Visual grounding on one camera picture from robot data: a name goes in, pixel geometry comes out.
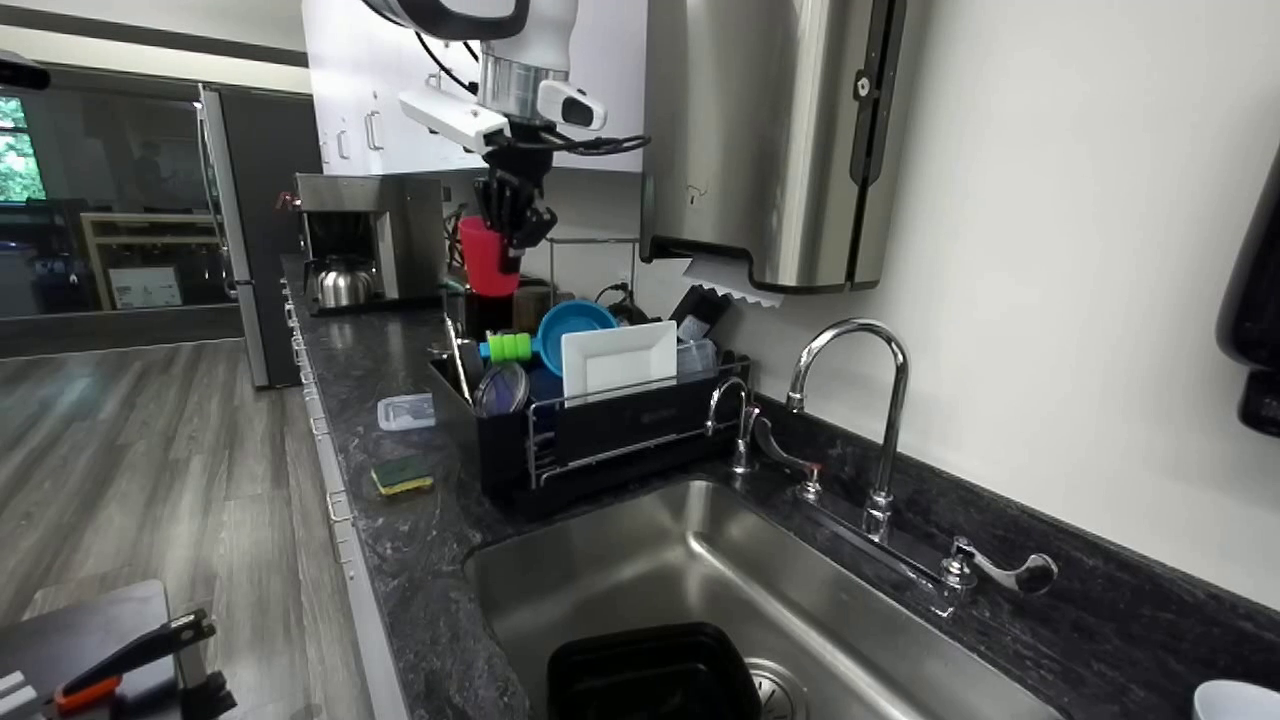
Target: white cabinet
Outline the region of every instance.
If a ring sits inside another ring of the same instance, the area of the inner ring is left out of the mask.
[[[581,0],[569,80],[606,100],[606,125],[599,137],[645,131],[645,17],[649,0]],[[475,157],[429,137],[429,129],[403,115],[400,93],[416,93],[422,105],[446,96],[468,100],[422,56],[409,29],[381,22],[360,0],[303,0],[303,29],[323,172],[383,177],[479,170]],[[429,43],[456,76],[479,76],[479,65],[462,43]],[[638,153],[554,157],[554,165],[638,172]]]

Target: white plate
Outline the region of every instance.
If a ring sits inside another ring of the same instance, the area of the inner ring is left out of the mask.
[[[1207,679],[1197,690],[1197,720],[1280,720],[1280,692]]]
[[[564,406],[619,396],[632,386],[677,380],[677,324],[627,324],[559,338]]]

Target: soap dispenser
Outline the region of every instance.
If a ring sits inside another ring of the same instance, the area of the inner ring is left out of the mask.
[[[1280,153],[1218,316],[1218,347],[1246,365],[1239,420],[1280,436]]]

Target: sink basin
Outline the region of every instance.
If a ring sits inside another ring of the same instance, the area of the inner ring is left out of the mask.
[[[581,635],[702,620],[751,668],[764,720],[1061,718],[724,484],[673,484],[468,560],[531,718]]]

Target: black dish rack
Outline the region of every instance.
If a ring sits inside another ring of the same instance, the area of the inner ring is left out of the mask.
[[[475,411],[479,494],[499,513],[534,520],[729,455],[736,393],[724,396],[712,436],[708,400],[731,377],[748,380],[744,358],[724,358],[718,372],[678,386],[635,386],[573,406],[545,396],[513,417]]]

